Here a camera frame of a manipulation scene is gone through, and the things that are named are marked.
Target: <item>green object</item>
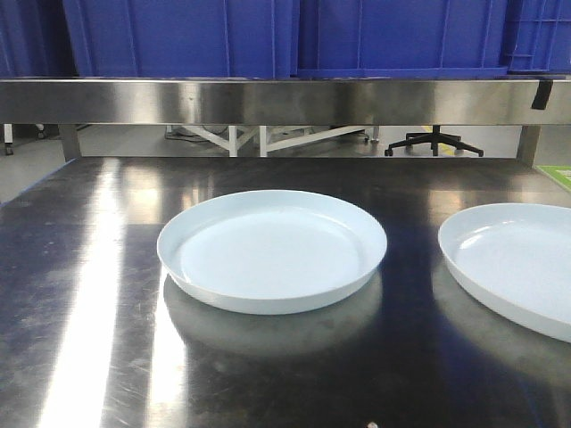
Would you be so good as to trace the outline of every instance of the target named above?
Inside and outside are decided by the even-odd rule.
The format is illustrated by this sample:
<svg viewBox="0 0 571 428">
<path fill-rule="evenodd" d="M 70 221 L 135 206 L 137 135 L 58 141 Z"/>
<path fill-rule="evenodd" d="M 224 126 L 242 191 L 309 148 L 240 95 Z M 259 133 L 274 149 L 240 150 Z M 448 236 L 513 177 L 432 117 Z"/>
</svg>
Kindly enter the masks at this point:
<svg viewBox="0 0 571 428">
<path fill-rule="evenodd" d="M 552 180 L 556 181 L 565 187 L 569 192 L 571 192 L 570 166 L 543 165 L 538 166 L 537 169 L 539 169 L 543 174 L 547 175 Z"/>
</svg>

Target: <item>shallow dish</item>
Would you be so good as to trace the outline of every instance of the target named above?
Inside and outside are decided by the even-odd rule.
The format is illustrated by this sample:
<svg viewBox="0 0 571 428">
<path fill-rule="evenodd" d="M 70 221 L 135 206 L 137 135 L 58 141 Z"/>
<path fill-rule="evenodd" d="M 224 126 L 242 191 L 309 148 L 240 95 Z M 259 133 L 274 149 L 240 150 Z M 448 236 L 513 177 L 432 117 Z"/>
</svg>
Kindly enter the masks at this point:
<svg viewBox="0 0 571 428">
<path fill-rule="evenodd" d="M 571 210 L 500 203 L 463 210 L 438 241 L 459 284 L 488 308 L 571 342 Z"/>
<path fill-rule="evenodd" d="M 322 308 L 364 285 L 386 235 L 366 211 L 323 194 L 233 193 L 174 217 L 157 242 L 178 286 L 212 306 L 249 314 Z"/>
</svg>

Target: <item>metal shelf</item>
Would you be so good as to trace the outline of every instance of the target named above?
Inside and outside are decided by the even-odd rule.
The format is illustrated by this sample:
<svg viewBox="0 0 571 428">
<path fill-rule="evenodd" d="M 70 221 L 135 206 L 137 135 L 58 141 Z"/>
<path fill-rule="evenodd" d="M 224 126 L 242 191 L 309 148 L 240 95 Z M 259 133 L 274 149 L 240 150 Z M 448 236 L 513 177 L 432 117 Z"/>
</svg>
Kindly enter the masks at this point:
<svg viewBox="0 0 571 428">
<path fill-rule="evenodd" d="M 528 126 L 571 124 L 569 100 L 569 77 L 8 79 L 0 123 L 523 125 L 521 149 L 533 153 L 539 131 Z M 73 130 L 63 133 L 66 157 L 80 155 Z"/>
</svg>

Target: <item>gray floor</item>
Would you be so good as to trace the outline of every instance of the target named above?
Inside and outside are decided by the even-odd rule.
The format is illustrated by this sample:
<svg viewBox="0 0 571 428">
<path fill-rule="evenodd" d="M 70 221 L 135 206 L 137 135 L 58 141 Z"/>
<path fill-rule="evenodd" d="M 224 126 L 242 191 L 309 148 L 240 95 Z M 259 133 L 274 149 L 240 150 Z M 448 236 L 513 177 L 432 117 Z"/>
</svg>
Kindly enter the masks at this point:
<svg viewBox="0 0 571 428">
<path fill-rule="evenodd" d="M 406 132 L 422 132 L 422 127 L 382 127 L 381 143 L 366 144 L 364 135 L 331 138 L 301 147 L 272 152 L 286 157 L 382 157 L 389 143 L 404 138 Z M 484 150 L 486 157 L 514 158 L 519 127 L 443 127 L 443 132 L 462 135 L 463 141 Z M 85 156 L 228 156 L 228 152 L 209 142 L 189 143 L 167 140 L 161 126 L 92 126 L 79 132 Z M 241 156 L 256 156 L 256 143 L 244 146 Z M 56 137 L 46 140 L 16 138 L 13 156 L 0 155 L 0 202 L 18 193 L 64 164 L 61 142 Z M 429 144 L 412 150 L 395 149 L 394 155 L 430 157 Z M 441 144 L 441 156 L 475 156 L 470 152 L 454 152 Z M 571 165 L 571 127 L 544 127 L 538 147 L 536 165 Z"/>
</svg>

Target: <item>blue plastic crate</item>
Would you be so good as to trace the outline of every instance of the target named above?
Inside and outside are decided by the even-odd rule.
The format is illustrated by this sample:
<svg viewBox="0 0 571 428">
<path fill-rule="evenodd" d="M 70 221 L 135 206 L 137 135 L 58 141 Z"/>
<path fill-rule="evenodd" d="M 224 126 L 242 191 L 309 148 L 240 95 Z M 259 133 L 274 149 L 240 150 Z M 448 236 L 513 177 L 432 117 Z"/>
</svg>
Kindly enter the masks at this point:
<svg viewBox="0 0 571 428">
<path fill-rule="evenodd" d="M 571 0 L 509 0 L 502 49 L 514 72 L 571 71 Z"/>
<path fill-rule="evenodd" d="M 81 76 L 287 78 L 299 0 L 63 0 Z"/>
<path fill-rule="evenodd" d="M 507 0 L 302 0 L 301 77 L 480 77 L 500 66 Z"/>
<path fill-rule="evenodd" d="M 0 1 L 0 77 L 74 74 L 60 0 Z"/>
</svg>

